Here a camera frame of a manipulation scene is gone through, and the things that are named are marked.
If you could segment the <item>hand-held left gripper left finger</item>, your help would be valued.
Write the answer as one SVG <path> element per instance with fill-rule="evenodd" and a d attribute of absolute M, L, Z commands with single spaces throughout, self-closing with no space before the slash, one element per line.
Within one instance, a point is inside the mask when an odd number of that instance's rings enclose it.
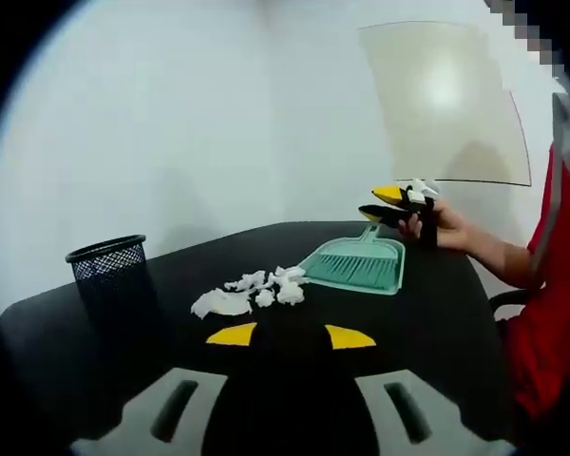
<path fill-rule="evenodd" d="M 261 321 L 173 324 L 159 373 L 130 393 L 120 421 L 72 445 L 76 455 L 209 455 L 223 410 L 261 353 Z"/>

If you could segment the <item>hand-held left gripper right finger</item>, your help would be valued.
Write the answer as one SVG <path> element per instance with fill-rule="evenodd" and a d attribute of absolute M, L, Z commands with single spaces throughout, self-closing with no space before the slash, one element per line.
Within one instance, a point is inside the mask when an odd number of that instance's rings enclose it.
<path fill-rule="evenodd" d="M 317 455 L 497 455 L 460 407 L 411 370 L 352 373 L 342 354 L 373 352 L 369 336 L 322 324 L 315 362 Z"/>

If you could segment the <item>person's right hand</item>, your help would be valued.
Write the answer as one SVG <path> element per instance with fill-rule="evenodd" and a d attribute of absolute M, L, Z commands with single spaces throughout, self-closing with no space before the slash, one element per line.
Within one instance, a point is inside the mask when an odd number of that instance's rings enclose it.
<path fill-rule="evenodd" d="M 469 253 L 472 225 L 444 200 L 436 199 L 430 209 L 413 213 L 407 220 L 399 219 L 399 232 L 428 247 Z"/>

